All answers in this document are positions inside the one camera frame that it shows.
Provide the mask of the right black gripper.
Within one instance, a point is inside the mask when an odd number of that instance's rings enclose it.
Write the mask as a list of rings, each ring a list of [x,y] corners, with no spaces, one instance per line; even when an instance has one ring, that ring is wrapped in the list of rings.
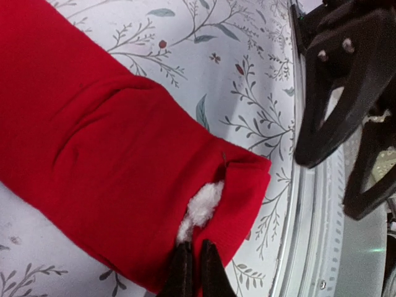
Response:
[[[360,121],[395,110],[395,9],[329,1],[291,6],[305,62],[305,121]]]

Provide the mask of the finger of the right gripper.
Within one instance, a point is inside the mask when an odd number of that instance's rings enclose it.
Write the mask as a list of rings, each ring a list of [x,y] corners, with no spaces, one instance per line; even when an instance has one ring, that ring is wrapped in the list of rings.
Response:
[[[306,106],[295,148],[295,161],[313,168],[356,130],[387,86],[387,53],[378,49],[321,49],[306,53]]]
[[[349,218],[361,220],[395,194],[395,167],[365,189],[377,156],[389,147],[395,147],[395,121],[368,121],[363,127],[357,159],[343,198],[343,211]]]

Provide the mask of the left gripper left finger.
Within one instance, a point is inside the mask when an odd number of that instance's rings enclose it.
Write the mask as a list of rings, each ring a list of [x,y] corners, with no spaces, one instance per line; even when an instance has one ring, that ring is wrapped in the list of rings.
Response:
[[[171,261],[170,273],[161,295],[164,297],[193,296],[193,258],[191,243],[185,241],[179,244]]]

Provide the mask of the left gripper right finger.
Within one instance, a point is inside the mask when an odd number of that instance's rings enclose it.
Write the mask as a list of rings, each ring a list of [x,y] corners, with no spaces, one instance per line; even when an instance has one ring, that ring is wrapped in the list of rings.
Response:
[[[237,297],[228,280],[217,247],[208,239],[202,243],[200,274],[203,297]]]

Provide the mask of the red sock pair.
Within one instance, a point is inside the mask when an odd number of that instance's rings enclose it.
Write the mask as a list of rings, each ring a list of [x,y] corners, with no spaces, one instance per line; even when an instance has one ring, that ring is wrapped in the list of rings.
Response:
[[[46,1],[1,2],[1,182],[73,243],[159,293],[178,231],[225,268],[257,217],[269,160],[211,135]],[[196,196],[214,213],[187,229]]]

